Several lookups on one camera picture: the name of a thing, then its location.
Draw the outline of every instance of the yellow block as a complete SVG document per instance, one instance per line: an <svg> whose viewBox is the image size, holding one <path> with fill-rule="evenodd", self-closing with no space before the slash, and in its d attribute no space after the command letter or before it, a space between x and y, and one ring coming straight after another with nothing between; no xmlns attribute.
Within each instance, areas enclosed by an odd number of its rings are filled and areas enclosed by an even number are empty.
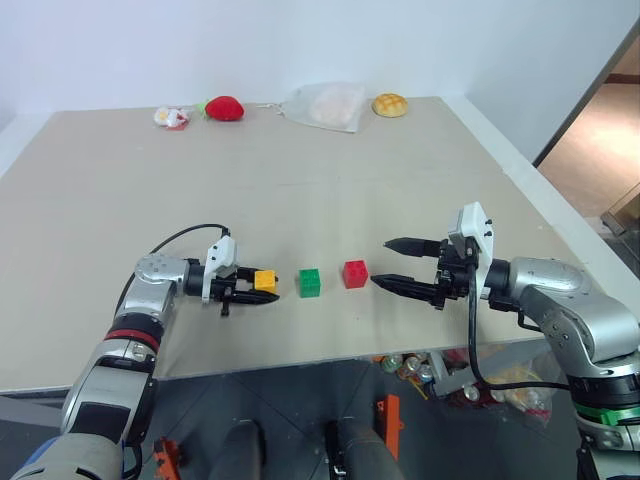
<svg viewBox="0 0 640 480"><path fill-rule="evenodd" d="M258 270L253 280L253 288L276 293L276 272L274 270Z"/></svg>

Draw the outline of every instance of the tiled floor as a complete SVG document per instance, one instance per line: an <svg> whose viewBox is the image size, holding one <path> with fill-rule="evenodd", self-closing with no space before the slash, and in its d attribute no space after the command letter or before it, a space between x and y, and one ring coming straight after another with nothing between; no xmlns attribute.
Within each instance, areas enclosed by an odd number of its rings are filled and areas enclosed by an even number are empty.
<svg viewBox="0 0 640 480"><path fill-rule="evenodd" d="M401 399L406 427L399 465L407 480L575 476L578 437L568 395L556 395L552 420L544 429L522 422L510 410L461 410L426 402L409 383L377 365L352 360L161 383L140 478L153 479L150 445L164 435L186 453L182 478L206 480L226 433L250 418L266 439L264 480L328 480L325 422L353 416L373 424L374 403L388 393ZM0 478L56 433L0 423Z"/></svg>
<svg viewBox="0 0 640 480"><path fill-rule="evenodd" d="M640 182L640 85L605 84L540 165L583 217Z"/></svg>

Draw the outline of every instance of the white table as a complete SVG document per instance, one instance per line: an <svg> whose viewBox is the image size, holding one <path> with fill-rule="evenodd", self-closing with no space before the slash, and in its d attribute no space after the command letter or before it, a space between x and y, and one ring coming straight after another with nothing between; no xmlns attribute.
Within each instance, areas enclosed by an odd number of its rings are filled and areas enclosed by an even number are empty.
<svg viewBox="0 0 640 480"><path fill-rule="evenodd" d="M495 256L555 257L566 244L439 98L385 119L366 112L357 134L329 132L248 106L237 123L194 119L182 132L151 109L55 114L0 178L0 391L70 385L109 328L135 262L191 224L228 225L240 263L274 268L281 299L259 307L178 304L158 376L323 361L466 343L466 301L443 312L368 282L346 290L346 260L371 274L433 281L434 259L382 247L400 236L446 237L479 200ZM203 258L218 232L165 249ZM319 268L322 294L295 278ZM479 341L536 338L515 316L479 311Z"/></svg>

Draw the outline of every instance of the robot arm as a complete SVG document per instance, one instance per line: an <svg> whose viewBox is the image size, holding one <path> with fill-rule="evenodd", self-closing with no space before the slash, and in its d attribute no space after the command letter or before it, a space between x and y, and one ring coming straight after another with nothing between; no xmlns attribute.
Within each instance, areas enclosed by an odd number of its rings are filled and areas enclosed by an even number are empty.
<svg viewBox="0 0 640 480"><path fill-rule="evenodd" d="M492 223L479 204L468 205L450 228L449 239L399 238L385 244L402 254L438 258L434 284L401 275L377 275L371 280L442 309L446 299L469 295L473 277L478 297L482 294L493 309L517 312L520 326L542 332L550 343L569 382L558 386L571 392L575 405L584 478L640 475L638 319L570 265L532 258L493 260L493 238ZM525 315L537 327L525 325ZM515 388L476 376L489 389Z"/></svg>
<svg viewBox="0 0 640 480"><path fill-rule="evenodd" d="M140 462L157 385L152 375L175 298L220 301L222 315L228 315L230 303L262 304L279 298L237 290L238 279L253 283L256 269L235 262L235 242L228 234L209 249L205 266L161 253L143 257L113 325L65 399L61 435L35 452L12 479L136 478L139 467L122 472L123 447L133 448Z"/></svg>

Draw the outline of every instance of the toy block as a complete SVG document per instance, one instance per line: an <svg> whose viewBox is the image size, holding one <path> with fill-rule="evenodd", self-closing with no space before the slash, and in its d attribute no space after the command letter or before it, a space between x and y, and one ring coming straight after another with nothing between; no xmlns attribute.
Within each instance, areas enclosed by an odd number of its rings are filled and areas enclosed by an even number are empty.
<svg viewBox="0 0 640 480"><path fill-rule="evenodd" d="M344 279L344 285L347 288L364 287L364 284L367 283L367 278L369 278L369 272L367 272L367 266L365 265L364 260L344 262L342 278Z"/></svg>
<svg viewBox="0 0 640 480"><path fill-rule="evenodd" d="M300 270L300 296L302 298L320 296L320 272L317 268Z"/></svg>
<svg viewBox="0 0 640 480"><path fill-rule="evenodd" d="M253 277L253 288L275 294L276 272L273 270L258 270Z"/></svg>

